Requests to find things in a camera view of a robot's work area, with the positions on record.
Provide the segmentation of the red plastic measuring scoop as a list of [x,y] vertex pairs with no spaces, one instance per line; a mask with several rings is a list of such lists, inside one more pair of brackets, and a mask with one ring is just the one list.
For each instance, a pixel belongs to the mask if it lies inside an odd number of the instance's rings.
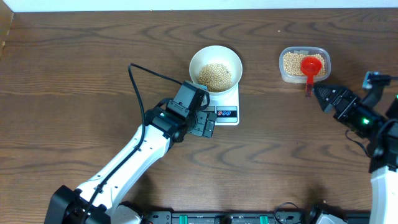
[[310,98],[314,84],[314,77],[322,69],[322,63],[315,57],[305,57],[300,64],[300,71],[307,77],[305,97]]

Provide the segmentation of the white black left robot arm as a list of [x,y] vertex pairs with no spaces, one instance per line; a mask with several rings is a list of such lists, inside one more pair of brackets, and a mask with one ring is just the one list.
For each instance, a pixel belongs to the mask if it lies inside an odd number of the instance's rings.
[[121,200],[140,176],[186,134],[209,138],[217,114],[195,111],[181,117],[170,108],[148,110],[128,144],[95,176],[75,190],[61,186],[51,197],[46,223],[111,223]]

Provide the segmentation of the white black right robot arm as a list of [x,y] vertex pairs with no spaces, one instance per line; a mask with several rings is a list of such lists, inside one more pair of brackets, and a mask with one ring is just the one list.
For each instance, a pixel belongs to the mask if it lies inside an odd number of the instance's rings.
[[313,87],[321,109],[333,109],[333,117],[367,139],[370,158],[372,206],[369,223],[397,223],[397,100],[385,116],[374,110],[384,87],[373,85],[362,99],[345,86],[317,83]]

